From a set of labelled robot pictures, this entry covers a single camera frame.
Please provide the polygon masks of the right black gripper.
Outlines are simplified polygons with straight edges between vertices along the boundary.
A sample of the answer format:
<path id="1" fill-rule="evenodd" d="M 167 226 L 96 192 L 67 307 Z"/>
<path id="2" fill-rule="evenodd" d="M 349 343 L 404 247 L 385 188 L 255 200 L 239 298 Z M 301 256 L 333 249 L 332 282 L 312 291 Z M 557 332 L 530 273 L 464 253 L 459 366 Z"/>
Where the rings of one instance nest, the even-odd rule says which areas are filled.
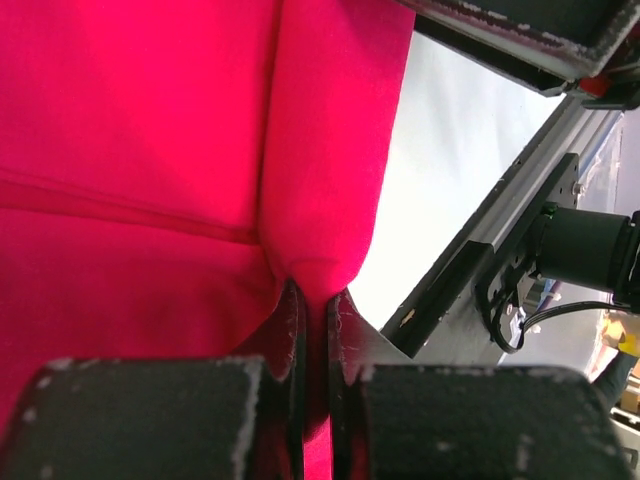
<path id="1" fill-rule="evenodd" d="M 639 105 L 639 4 L 408 1 L 415 32 L 545 97 Z"/>

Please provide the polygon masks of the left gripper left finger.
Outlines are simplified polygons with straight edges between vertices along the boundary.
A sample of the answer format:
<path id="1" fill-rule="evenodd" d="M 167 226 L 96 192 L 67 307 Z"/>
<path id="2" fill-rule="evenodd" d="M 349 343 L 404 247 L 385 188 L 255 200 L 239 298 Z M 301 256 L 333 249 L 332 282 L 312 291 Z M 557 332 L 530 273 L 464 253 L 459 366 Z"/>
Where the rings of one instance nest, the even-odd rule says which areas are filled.
<path id="1" fill-rule="evenodd" d="M 2 477 L 302 478 L 305 323 L 290 283 L 224 357 L 48 363 L 2 437 Z"/>

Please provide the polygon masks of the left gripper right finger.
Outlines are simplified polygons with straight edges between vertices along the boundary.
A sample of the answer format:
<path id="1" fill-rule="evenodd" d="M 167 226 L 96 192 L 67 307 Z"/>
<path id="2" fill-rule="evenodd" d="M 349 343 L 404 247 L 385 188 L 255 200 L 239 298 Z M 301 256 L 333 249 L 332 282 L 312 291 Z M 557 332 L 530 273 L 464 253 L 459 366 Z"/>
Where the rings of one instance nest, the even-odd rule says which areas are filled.
<path id="1" fill-rule="evenodd" d="M 332 474 L 337 479 L 624 479 L 602 402 L 561 367 L 424 365 L 328 306 Z"/>

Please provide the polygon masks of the red t-shirt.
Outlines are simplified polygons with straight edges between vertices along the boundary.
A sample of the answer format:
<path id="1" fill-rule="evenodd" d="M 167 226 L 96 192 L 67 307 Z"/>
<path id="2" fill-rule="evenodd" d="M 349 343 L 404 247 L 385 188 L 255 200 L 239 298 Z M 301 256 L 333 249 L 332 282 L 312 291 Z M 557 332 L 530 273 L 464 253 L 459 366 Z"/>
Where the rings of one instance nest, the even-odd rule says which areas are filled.
<path id="1" fill-rule="evenodd" d="M 45 362 L 225 356 L 287 280 L 304 473 L 326 307 L 371 241 L 415 16 L 394 1 L 1 5 L 1 417 Z"/>

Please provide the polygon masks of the black arm base motor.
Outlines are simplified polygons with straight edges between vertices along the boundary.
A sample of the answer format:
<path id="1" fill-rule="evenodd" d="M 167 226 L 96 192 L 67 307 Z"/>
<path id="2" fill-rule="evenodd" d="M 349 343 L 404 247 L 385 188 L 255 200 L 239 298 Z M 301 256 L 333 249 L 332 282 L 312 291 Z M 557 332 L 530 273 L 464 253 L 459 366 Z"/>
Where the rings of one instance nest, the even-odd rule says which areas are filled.
<path id="1" fill-rule="evenodd" d="M 551 204 L 529 230 L 535 272 L 544 278 L 612 295 L 639 311 L 639 213 L 561 208 Z"/>

